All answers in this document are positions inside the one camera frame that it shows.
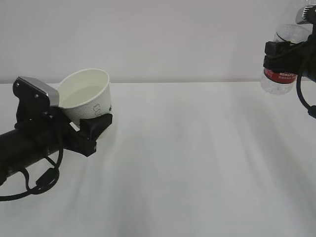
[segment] white backdrop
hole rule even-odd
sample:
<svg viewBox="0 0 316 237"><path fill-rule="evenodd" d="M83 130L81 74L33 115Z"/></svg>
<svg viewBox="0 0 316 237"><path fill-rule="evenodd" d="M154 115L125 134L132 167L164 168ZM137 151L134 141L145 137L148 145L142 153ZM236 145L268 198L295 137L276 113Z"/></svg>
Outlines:
<svg viewBox="0 0 316 237"><path fill-rule="evenodd" d="M0 81L258 80L288 0L1 0Z"/></svg>

